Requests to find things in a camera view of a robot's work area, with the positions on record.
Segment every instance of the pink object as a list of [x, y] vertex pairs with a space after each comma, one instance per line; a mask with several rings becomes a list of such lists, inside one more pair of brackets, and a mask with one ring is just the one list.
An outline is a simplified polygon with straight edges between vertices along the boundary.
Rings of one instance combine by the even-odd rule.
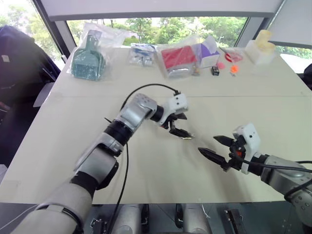
[[217, 62], [216, 65], [218, 66], [219, 69], [224, 69], [225, 65], [223, 62]]

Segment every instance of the red package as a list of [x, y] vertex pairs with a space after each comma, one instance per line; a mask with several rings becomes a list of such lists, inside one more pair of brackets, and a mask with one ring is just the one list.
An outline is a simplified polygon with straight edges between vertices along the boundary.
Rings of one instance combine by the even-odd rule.
[[166, 69], [171, 67], [197, 62], [196, 56], [192, 48], [187, 45], [177, 49], [167, 49], [161, 51]]

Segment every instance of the table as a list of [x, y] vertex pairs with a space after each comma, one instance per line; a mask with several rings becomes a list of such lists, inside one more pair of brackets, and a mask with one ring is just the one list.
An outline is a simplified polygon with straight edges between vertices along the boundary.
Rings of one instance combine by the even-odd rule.
[[[231, 136], [238, 125], [252, 122], [261, 138], [260, 151], [291, 160], [312, 155], [312, 95], [299, 77], [276, 57], [266, 70], [246, 58], [234, 78], [226, 71], [213, 77], [164, 79], [157, 68], [128, 65], [127, 49], [116, 49], [116, 64], [106, 81], [75, 79], [61, 72], [38, 112], [0, 185], [0, 202], [40, 203], [70, 178], [81, 152], [113, 119], [133, 89], [161, 82], [184, 92], [188, 120], [176, 125], [195, 134], [180, 140], [146, 121], [129, 141], [129, 173], [121, 203], [251, 202], [283, 200], [255, 175], [234, 169], [225, 173], [197, 147], [226, 156], [214, 135]], [[148, 87], [142, 93], [163, 103], [172, 92]], [[108, 188], [93, 203], [116, 203], [125, 171], [125, 155]]]

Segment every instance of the white wall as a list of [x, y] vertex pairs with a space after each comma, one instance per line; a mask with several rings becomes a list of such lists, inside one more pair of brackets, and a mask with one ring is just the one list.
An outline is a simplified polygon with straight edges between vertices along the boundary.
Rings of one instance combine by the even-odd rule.
[[51, 20], [88, 19], [88, 15], [107, 14], [128, 18], [131, 13], [154, 13], [151, 16], [179, 12], [239, 12], [272, 14], [281, 0], [41, 0]]
[[287, 0], [269, 30], [271, 41], [312, 44], [312, 0]]

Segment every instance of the teal object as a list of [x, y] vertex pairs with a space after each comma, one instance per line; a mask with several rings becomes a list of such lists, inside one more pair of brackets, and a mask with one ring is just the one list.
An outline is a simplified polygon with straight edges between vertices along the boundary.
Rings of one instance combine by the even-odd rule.
[[71, 73], [76, 78], [99, 80], [105, 67], [103, 55], [97, 51], [98, 39], [90, 30], [86, 47], [77, 49], [73, 55]]

